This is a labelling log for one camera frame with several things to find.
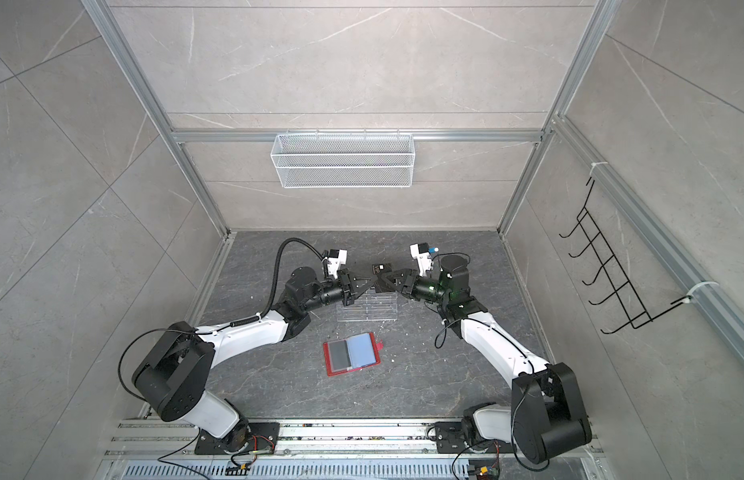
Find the clear acrylic organizer tray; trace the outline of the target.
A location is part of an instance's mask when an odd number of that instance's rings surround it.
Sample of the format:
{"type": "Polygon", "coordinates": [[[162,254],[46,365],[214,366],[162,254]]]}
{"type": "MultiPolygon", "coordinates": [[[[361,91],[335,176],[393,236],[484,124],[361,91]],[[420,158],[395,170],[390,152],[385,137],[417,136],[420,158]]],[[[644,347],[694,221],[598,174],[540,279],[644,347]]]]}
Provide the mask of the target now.
{"type": "Polygon", "coordinates": [[[337,319],[341,323],[390,322],[398,319],[396,292],[367,291],[350,306],[337,306],[337,319]]]}

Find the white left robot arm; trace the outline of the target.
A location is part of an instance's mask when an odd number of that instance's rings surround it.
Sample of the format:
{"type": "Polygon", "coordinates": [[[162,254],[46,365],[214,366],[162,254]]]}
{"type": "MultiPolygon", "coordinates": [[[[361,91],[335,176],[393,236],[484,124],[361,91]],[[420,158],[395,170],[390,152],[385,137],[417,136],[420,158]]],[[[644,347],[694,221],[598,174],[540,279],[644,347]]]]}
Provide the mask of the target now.
{"type": "Polygon", "coordinates": [[[163,421],[187,422],[236,449],[248,421],[232,403],[207,391],[210,372],[235,356],[296,337],[312,311],[352,305],[374,283],[346,268],[319,280],[314,269],[300,267],[268,313],[198,328],[185,321],[172,324],[135,369],[132,383],[163,421]]]}

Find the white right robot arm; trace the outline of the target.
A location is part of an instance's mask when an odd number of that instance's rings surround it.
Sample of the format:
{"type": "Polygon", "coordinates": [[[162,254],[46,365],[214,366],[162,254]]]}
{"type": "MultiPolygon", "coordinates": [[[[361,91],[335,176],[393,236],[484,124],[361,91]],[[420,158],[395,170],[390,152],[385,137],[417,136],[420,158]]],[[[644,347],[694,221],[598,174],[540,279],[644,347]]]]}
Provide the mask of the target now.
{"type": "Polygon", "coordinates": [[[466,257],[442,256],[437,278],[428,275],[430,258],[420,255],[417,262],[416,269],[377,267],[378,284],[434,305],[443,329],[479,351],[511,389],[507,411],[486,404],[466,414],[469,446],[504,442],[526,458],[526,469],[540,471],[552,458],[589,444],[592,428],[574,371],[535,354],[500,326],[471,293],[466,257]]]}

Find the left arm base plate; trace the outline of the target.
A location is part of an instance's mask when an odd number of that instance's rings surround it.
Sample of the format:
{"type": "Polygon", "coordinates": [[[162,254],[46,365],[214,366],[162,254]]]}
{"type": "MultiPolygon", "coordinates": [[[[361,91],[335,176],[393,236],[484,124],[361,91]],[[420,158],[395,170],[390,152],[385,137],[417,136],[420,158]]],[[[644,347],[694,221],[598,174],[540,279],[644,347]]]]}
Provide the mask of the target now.
{"type": "Polygon", "coordinates": [[[202,430],[194,453],[196,455],[233,455],[255,451],[271,453],[278,442],[280,428],[278,422],[255,421],[247,426],[236,426],[223,438],[216,438],[202,430]]]}

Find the red leather card holder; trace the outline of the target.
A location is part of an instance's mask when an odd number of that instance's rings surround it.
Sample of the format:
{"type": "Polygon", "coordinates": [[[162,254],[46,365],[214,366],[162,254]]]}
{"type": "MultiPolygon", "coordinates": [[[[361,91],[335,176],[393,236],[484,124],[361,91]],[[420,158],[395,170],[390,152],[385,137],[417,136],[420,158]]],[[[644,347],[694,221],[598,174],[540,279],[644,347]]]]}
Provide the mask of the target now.
{"type": "Polygon", "coordinates": [[[325,342],[323,352],[327,375],[334,377],[378,365],[382,348],[383,344],[371,332],[325,342]]]}

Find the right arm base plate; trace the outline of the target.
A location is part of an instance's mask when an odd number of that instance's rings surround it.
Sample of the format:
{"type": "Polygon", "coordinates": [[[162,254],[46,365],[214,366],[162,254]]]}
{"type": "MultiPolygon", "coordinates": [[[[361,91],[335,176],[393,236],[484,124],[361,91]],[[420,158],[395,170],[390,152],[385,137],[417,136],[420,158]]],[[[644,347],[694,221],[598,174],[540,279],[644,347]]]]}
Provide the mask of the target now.
{"type": "Polygon", "coordinates": [[[436,422],[426,430],[426,437],[436,443],[439,453],[459,453],[470,447],[475,452],[499,451],[510,454],[511,445],[502,440],[493,440],[479,433],[478,427],[468,417],[461,421],[436,422]]]}

